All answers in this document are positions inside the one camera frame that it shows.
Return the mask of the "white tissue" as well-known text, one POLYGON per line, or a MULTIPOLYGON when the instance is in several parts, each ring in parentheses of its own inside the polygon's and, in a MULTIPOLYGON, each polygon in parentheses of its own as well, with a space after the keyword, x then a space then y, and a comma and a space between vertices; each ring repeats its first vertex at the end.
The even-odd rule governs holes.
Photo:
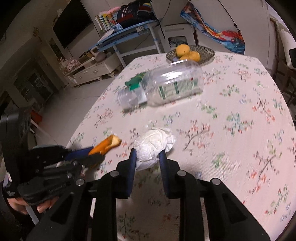
POLYGON ((153 127, 136 138, 133 142, 133 148, 137 152, 136 170, 152 168, 159 161, 159 153, 169 152, 176 141, 170 128, 153 127))

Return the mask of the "orange peel piece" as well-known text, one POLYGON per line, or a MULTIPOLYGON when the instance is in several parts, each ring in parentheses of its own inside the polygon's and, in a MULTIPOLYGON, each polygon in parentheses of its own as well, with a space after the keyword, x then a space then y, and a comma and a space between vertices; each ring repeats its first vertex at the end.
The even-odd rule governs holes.
POLYGON ((102 142, 100 142, 98 145, 96 145, 89 153, 88 155, 94 155, 94 154, 101 154, 105 155, 108 151, 111 149, 118 147, 121 144, 121 139, 115 135, 110 135, 106 139, 104 139, 102 142))

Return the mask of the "clear plastic bottle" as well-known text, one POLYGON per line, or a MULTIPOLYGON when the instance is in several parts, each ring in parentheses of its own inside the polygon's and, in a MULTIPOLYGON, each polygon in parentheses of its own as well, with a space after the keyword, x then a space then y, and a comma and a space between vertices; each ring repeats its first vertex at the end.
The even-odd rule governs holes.
POLYGON ((132 91, 125 86, 117 93, 123 110, 148 105, 162 106, 203 92, 201 66, 192 60, 181 60, 147 71, 139 88, 132 91))

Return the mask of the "green toy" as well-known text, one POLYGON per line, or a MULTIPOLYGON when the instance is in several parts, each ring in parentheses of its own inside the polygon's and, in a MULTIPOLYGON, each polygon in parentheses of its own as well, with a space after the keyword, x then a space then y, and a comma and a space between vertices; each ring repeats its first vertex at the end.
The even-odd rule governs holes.
POLYGON ((138 73, 136 76, 130 78, 129 81, 125 82, 125 86, 129 88, 130 91, 139 88, 140 82, 145 76, 146 72, 138 73))

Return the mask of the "floral white tablecloth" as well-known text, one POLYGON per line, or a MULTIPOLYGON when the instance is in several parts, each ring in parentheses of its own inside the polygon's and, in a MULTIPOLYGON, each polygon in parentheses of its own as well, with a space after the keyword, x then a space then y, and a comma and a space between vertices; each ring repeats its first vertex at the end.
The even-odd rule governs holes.
POLYGON ((125 82, 167 64, 165 54, 135 58, 89 109, 68 146, 121 138, 95 170, 99 179, 130 154, 137 137, 169 128, 177 139, 169 158, 196 178, 219 178, 276 240, 295 212, 295 127, 274 80, 255 57, 217 52, 202 67, 202 94, 125 113, 117 99, 125 82))

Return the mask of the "white tv cabinet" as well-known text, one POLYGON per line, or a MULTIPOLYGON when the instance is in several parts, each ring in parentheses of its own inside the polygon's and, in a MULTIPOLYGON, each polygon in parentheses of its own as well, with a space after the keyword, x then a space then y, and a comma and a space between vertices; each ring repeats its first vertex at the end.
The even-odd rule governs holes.
POLYGON ((71 86, 77 86, 94 80, 100 80, 105 75, 114 77, 115 71, 119 67, 121 67, 121 62, 115 53, 108 54, 100 62, 96 62, 95 58, 92 57, 66 73, 64 78, 71 86))

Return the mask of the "white jug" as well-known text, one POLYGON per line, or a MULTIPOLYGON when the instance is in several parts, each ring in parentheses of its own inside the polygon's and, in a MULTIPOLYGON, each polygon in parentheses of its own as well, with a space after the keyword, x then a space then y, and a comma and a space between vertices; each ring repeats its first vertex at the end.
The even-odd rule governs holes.
POLYGON ((96 62, 101 62, 106 58, 106 54, 104 52, 100 52, 97 47, 92 48, 90 53, 94 56, 96 62))

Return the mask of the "yellow mango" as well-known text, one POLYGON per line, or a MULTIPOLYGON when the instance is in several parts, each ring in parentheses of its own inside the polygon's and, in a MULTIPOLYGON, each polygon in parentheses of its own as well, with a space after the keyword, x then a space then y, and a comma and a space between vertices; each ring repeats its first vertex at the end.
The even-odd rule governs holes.
POLYGON ((186 45, 186 44, 180 44, 178 45, 178 47, 175 49, 176 51, 176 56, 178 58, 181 58, 183 57, 185 54, 188 54, 191 49, 190 49, 190 46, 186 45))
POLYGON ((199 62, 201 60, 201 55, 197 51, 190 51, 188 54, 185 54, 180 60, 193 60, 199 62))

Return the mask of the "yellow mango left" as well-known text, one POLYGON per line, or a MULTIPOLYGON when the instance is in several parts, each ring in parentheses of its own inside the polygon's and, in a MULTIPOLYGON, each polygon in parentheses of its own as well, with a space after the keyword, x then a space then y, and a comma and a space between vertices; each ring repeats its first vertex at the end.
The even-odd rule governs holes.
POLYGON ((175 49, 176 51, 176 56, 178 58, 181 58, 183 57, 185 54, 188 54, 191 49, 190 49, 190 46, 186 45, 186 44, 180 44, 178 45, 178 47, 175 49))

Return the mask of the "fruit plate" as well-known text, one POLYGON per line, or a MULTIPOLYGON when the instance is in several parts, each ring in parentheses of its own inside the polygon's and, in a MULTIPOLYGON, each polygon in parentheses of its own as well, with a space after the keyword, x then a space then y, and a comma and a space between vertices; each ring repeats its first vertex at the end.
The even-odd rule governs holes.
POLYGON ((215 52, 210 48, 186 44, 181 44, 166 54, 166 58, 171 62, 192 60, 197 62, 199 65, 213 60, 214 56, 215 52))

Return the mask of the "blue study desk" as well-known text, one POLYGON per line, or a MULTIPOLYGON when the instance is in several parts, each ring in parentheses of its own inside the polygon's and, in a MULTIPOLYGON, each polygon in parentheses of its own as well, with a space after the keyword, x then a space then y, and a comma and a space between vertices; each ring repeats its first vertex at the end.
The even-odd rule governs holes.
POLYGON ((95 49, 97 49, 97 51, 102 52, 105 51, 109 48, 113 48, 122 67, 125 68, 126 67, 126 63, 123 59, 123 57, 125 56, 130 56, 133 54, 137 54, 137 53, 141 53, 141 52, 146 52, 146 51, 151 51, 156 49, 158 51, 159 54, 161 54, 161 49, 159 47, 159 41, 156 37, 156 34, 154 32, 153 29, 153 24, 156 24, 156 27, 159 26, 159 22, 156 20, 149 20, 149 21, 145 21, 136 25, 133 25, 131 27, 125 28, 123 30, 120 30, 118 32, 113 32, 111 35, 103 38, 103 40, 99 40, 93 47, 91 47, 89 49, 89 51, 95 55, 95 49), (121 53, 119 52, 117 45, 127 42, 129 40, 135 39, 140 37, 141 35, 145 35, 145 34, 151 34, 152 39, 154 44, 148 47, 143 47, 143 48, 135 48, 132 51, 128 51, 128 52, 124 52, 121 53))

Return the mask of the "white stool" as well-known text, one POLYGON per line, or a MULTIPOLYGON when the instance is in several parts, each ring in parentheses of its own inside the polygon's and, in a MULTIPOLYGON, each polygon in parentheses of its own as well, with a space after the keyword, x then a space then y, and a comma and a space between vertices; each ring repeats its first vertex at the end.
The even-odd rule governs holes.
POLYGON ((168 25, 162 27, 158 34, 165 53, 181 44, 196 45, 195 29, 190 24, 168 25))

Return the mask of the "black television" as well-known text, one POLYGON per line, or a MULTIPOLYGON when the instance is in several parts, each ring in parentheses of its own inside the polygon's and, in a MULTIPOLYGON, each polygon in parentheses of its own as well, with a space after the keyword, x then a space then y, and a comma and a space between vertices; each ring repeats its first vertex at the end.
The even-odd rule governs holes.
POLYGON ((71 0, 53 25, 53 31, 63 48, 90 24, 92 20, 80 0, 71 0))

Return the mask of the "row of books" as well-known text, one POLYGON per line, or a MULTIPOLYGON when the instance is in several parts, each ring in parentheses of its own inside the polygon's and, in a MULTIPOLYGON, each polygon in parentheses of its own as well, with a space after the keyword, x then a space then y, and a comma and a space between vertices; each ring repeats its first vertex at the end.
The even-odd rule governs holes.
POLYGON ((119 10, 120 7, 115 7, 108 11, 102 11, 94 17, 101 31, 106 32, 117 24, 116 19, 119 10))

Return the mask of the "colourful hanging bag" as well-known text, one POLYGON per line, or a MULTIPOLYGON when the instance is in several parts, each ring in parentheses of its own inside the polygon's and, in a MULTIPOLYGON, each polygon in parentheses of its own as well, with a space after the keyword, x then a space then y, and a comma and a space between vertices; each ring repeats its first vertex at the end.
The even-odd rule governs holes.
POLYGON ((203 33, 205 36, 221 44, 227 50, 236 54, 244 55, 245 42, 244 42, 241 30, 238 28, 232 16, 229 14, 229 12, 225 8, 225 6, 221 3, 221 1, 218 1, 218 3, 222 6, 224 11, 229 16, 230 20, 233 22, 233 25, 234 25, 234 28, 236 28, 236 31, 231 31, 231 30, 219 31, 216 28, 212 27, 207 22, 205 22, 201 13, 191 3, 191 1, 188 1, 187 4, 184 6, 184 8, 181 10, 180 16, 184 20, 186 20, 189 24, 191 24, 193 27, 198 29, 201 33, 203 33))

